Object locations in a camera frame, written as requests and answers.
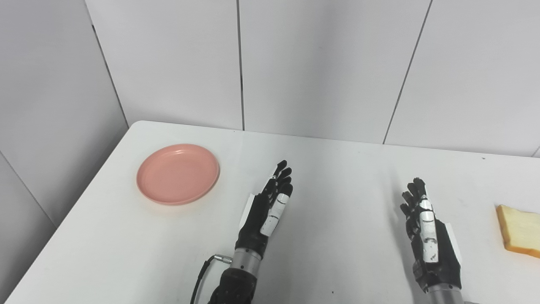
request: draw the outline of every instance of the white tiled wall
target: white tiled wall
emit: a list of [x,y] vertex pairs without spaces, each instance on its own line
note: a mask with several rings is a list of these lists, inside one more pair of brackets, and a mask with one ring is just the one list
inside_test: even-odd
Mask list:
[[245,127],[382,143],[429,0],[240,0]]
[[242,129],[235,0],[86,0],[128,123]]
[[54,231],[52,222],[0,154],[0,303]]
[[433,1],[386,143],[532,156],[540,2]]
[[0,150],[55,225],[127,130],[83,0],[0,8]]
[[[87,3],[129,123],[382,143],[430,0]],[[531,156],[540,4],[432,3],[385,143]]]

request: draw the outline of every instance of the pink plate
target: pink plate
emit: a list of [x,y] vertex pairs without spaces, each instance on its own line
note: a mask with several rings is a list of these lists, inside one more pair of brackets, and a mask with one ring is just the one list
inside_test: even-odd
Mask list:
[[156,203],[180,205],[205,195],[219,175],[212,152],[195,144],[175,144],[150,155],[137,172],[137,186]]

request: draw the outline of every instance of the bread slice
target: bread slice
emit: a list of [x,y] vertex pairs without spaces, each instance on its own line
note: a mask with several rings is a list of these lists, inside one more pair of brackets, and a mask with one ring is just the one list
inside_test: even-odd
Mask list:
[[540,258],[540,214],[499,205],[497,217],[506,250]]

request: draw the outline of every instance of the cable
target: cable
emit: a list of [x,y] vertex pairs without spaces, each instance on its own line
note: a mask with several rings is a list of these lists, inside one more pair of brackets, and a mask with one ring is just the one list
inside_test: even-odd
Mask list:
[[208,260],[206,260],[201,267],[201,271],[199,272],[199,276],[197,277],[197,282],[195,283],[195,287],[193,288],[193,294],[191,295],[191,301],[190,304],[195,303],[195,298],[197,297],[197,291],[199,291],[199,285],[201,284],[201,281],[203,280],[203,276],[206,273],[206,270],[210,266],[210,262],[212,260],[218,260],[226,264],[230,264],[232,262],[232,258],[228,256],[224,256],[221,254],[214,254],[212,255]]

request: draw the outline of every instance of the robotic hand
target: robotic hand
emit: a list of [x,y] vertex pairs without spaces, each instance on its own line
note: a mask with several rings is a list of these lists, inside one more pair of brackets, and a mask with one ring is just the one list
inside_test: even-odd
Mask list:
[[407,217],[406,230],[413,248],[416,282],[428,294],[431,304],[463,304],[461,266],[446,225],[435,217],[420,178],[407,185],[400,208]]
[[255,196],[238,234],[231,266],[222,273],[209,304],[251,303],[268,238],[293,192],[289,176],[292,170],[286,166],[286,161],[280,162],[262,192]]

